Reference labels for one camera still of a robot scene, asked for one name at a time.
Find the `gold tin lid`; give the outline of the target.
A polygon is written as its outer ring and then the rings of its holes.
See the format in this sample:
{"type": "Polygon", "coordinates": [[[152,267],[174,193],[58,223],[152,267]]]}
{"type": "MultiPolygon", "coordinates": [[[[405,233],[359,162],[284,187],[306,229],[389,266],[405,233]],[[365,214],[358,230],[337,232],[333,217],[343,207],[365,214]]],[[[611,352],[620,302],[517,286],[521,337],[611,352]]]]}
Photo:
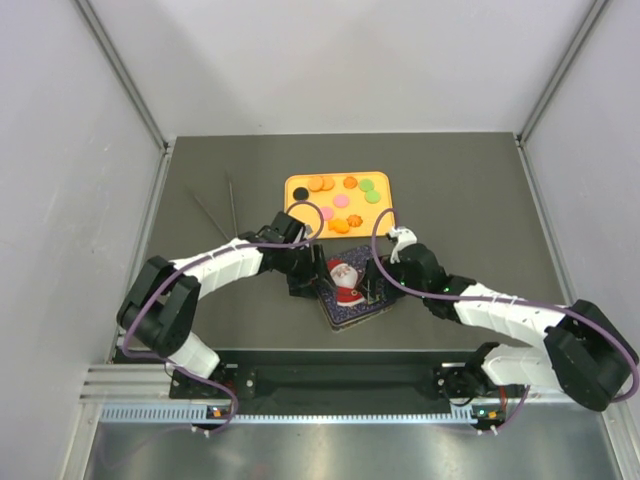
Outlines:
{"type": "Polygon", "coordinates": [[[380,315],[392,308],[395,301],[383,292],[382,284],[375,291],[364,287],[367,265],[373,259],[367,245],[343,251],[327,261],[332,286],[317,288],[319,304],[333,331],[345,330],[380,315]]]}

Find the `gold cookie tin box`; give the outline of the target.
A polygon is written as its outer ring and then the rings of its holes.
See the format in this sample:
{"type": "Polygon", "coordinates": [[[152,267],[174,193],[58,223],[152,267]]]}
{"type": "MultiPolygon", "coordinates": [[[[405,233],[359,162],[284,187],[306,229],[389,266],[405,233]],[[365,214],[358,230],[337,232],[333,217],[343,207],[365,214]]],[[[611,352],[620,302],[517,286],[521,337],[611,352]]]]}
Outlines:
{"type": "Polygon", "coordinates": [[[369,313],[369,314],[365,314],[365,315],[361,315],[361,316],[358,316],[358,317],[354,317],[354,318],[351,318],[351,319],[349,319],[349,320],[347,320],[345,322],[341,322],[341,323],[335,323],[333,321],[329,321],[329,327],[335,333],[344,332],[344,331],[346,331],[348,329],[351,329],[353,327],[356,327],[356,326],[359,326],[361,324],[364,324],[365,322],[367,322],[367,321],[369,321],[369,320],[371,320],[373,318],[376,318],[378,316],[382,316],[382,315],[386,314],[389,311],[390,311],[390,308],[383,309],[383,310],[379,310],[379,311],[372,312],[372,313],[369,313]]]}

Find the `metal tongs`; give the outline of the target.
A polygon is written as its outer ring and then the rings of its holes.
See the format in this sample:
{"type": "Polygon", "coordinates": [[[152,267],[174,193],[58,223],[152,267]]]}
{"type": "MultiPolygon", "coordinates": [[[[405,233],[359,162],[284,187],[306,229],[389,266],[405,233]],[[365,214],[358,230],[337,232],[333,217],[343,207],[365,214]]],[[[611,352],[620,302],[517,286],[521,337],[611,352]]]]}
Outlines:
{"type": "Polygon", "coordinates": [[[190,186],[186,186],[185,191],[191,197],[191,199],[195,202],[195,204],[199,207],[202,213],[207,217],[207,219],[211,222],[211,224],[214,226],[217,232],[220,233],[227,242],[229,242],[233,238],[238,236],[239,228],[238,228],[238,220],[237,220],[237,214],[236,214],[233,180],[232,180],[230,171],[228,169],[224,171],[224,178],[227,184],[228,203],[229,203],[229,210],[230,210],[230,216],[231,216],[232,227],[233,227],[232,235],[227,234],[226,230],[223,228],[221,223],[213,215],[213,211],[209,208],[206,202],[193,188],[191,188],[190,186]]]}

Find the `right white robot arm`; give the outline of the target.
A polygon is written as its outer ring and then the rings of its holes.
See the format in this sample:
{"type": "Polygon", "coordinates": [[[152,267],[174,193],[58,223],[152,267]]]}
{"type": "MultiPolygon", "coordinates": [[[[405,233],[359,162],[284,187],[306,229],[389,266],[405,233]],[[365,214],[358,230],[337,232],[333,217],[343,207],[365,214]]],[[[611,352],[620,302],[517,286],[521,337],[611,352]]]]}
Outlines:
{"type": "Polygon", "coordinates": [[[639,389],[638,354],[590,301],[548,305],[494,291],[448,273],[421,243],[373,256],[365,283],[414,296],[440,319],[519,341],[517,347],[483,344],[469,359],[466,380],[478,395],[506,385],[542,387],[601,412],[639,389]]]}

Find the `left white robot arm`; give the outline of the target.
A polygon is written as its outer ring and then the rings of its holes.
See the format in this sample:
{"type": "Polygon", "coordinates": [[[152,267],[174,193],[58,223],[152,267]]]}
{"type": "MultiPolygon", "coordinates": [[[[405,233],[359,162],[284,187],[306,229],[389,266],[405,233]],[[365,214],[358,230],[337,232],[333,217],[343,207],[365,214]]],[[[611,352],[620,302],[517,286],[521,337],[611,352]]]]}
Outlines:
{"type": "Polygon", "coordinates": [[[147,260],[125,296],[116,322],[126,339],[137,339],[152,354],[192,375],[205,396],[226,387],[220,357],[195,333],[198,302],[233,282],[277,271],[286,276],[289,294],[315,299],[321,285],[332,288],[323,248],[316,234],[285,212],[269,225],[246,232],[225,245],[191,258],[147,260]]]}

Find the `orange swirl cookie lower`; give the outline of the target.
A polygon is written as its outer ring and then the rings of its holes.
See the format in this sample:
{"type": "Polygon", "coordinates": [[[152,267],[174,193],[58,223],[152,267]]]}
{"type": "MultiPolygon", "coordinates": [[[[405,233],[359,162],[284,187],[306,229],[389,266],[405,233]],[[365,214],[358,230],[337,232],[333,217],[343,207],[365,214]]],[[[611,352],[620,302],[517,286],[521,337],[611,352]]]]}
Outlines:
{"type": "Polygon", "coordinates": [[[351,228],[358,228],[363,224],[363,219],[359,215],[350,215],[347,217],[347,223],[351,228]]]}

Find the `pink cookie lower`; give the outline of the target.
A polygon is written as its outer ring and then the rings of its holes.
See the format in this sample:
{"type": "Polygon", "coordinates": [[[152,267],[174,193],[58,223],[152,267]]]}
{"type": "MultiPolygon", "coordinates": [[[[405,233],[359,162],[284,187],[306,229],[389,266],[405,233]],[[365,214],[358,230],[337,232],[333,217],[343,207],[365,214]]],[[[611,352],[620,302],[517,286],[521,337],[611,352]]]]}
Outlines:
{"type": "Polygon", "coordinates": [[[332,208],[330,208],[330,207],[323,207],[322,208],[322,214],[323,214],[323,218],[325,220],[330,220],[334,216],[334,210],[332,208]]]}

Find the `pink cookie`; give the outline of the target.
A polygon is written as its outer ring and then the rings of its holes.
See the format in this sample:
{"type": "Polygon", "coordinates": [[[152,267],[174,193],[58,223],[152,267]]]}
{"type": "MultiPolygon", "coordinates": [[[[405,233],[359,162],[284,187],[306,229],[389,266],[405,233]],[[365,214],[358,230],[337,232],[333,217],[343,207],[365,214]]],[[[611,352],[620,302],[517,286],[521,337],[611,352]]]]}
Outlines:
{"type": "Polygon", "coordinates": [[[350,200],[349,197],[347,195],[344,194],[340,194],[340,195],[336,195],[333,198],[333,204],[337,207],[337,208],[345,208],[349,205],[350,200]]]}
{"type": "Polygon", "coordinates": [[[322,208],[322,214],[323,214],[323,218],[325,220],[330,220],[334,216],[334,210],[332,208],[330,208],[330,207],[323,207],[322,208]]]}

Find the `orange plastic tray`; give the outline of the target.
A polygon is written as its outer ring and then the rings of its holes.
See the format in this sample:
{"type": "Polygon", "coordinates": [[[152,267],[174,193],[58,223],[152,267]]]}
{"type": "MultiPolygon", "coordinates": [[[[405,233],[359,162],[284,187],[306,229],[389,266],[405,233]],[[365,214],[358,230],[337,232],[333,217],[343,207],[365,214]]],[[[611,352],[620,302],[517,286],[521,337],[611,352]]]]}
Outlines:
{"type": "Polygon", "coordinates": [[[289,177],[284,184],[284,208],[288,210],[294,218],[305,224],[310,224],[314,231],[321,229],[322,239],[347,239],[347,238],[369,238],[375,234],[384,236],[395,226],[395,216],[392,213],[385,213],[386,209],[393,206],[391,184],[386,174],[380,171],[360,171],[341,172],[323,174],[300,174],[289,177]],[[335,181],[335,186],[330,191],[312,192],[308,189],[307,183],[312,176],[331,176],[335,181]],[[355,189],[346,189],[343,180],[347,176],[353,176],[358,181],[371,179],[375,188],[381,194],[381,200],[376,204],[369,204],[365,200],[365,193],[357,186],[355,189]],[[293,191],[298,187],[305,187],[309,190],[310,196],[304,201],[295,201],[293,191]],[[349,197],[350,203],[345,208],[337,208],[333,204],[336,195],[344,194],[349,197]],[[350,215],[359,215],[363,219],[363,224],[358,228],[351,228],[346,235],[339,235],[329,230],[328,222],[322,214],[323,207],[330,207],[334,210],[332,219],[340,218],[347,220],[350,215]]]}

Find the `pink cookie upper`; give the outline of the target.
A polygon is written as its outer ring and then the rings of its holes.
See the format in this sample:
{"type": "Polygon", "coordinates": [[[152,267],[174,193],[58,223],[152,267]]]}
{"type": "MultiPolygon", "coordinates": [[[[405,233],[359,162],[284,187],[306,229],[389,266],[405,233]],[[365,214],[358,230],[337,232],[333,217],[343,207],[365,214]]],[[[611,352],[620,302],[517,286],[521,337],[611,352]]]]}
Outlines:
{"type": "Polygon", "coordinates": [[[344,194],[340,194],[340,195],[336,195],[333,198],[333,204],[337,207],[337,208],[345,208],[349,205],[350,200],[349,197],[347,195],[344,194]]]}

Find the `green cookie lower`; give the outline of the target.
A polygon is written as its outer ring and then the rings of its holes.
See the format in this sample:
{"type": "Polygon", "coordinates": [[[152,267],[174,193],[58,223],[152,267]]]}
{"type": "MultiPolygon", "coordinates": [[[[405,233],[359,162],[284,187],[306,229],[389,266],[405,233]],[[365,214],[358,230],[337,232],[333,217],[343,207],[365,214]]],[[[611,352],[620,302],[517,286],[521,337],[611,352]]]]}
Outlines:
{"type": "Polygon", "coordinates": [[[365,193],[365,200],[369,204],[376,204],[381,200],[381,194],[376,190],[368,190],[365,193]]]}

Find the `round biscuit top left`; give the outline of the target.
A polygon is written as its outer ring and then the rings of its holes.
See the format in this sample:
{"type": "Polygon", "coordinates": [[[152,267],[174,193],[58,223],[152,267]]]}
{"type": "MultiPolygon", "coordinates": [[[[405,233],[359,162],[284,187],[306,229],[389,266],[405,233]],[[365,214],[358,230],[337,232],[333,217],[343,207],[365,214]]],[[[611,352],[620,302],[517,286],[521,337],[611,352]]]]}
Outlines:
{"type": "Polygon", "coordinates": [[[324,179],[322,176],[312,176],[309,178],[307,187],[312,192],[322,191],[324,187],[324,179]]]}

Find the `orange swirl cookie upper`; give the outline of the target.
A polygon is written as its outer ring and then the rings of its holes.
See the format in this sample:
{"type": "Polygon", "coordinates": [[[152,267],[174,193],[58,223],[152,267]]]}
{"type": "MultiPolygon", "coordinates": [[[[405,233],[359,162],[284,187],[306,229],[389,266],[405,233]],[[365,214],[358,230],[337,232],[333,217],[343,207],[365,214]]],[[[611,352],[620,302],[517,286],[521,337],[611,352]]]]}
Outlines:
{"type": "Polygon", "coordinates": [[[355,189],[359,184],[359,181],[353,177],[353,176],[347,176],[344,180],[343,180],[343,186],[346,189],[355,189]]]}

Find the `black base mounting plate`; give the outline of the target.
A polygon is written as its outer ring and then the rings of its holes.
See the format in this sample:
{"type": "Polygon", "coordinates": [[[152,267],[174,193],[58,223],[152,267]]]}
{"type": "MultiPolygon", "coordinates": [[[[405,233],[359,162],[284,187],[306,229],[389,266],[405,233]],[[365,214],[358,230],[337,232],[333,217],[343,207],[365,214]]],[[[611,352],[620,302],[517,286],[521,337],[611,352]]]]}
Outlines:
{"type": "Polygon", "coordinates": [[[172,400],[223,400],[234,393],[243,413],[269,408],[335,413],[448,405],[501,399],[503,390],[481,378],[470,351],[223,350],[212,385],[174,372],[172,400]]]}

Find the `green cookie upper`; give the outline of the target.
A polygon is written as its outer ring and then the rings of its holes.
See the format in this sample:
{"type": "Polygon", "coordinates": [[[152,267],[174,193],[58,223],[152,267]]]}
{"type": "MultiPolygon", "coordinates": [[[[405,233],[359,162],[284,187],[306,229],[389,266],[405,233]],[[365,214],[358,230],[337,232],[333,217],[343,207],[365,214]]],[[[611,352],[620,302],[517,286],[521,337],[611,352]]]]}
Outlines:
{"type": "Polygon", "coordinates": [[[369,192],[375,188],[375,184],[371,179],[365,178],[359,181],[358,187],[363,192],[369,192]]]}

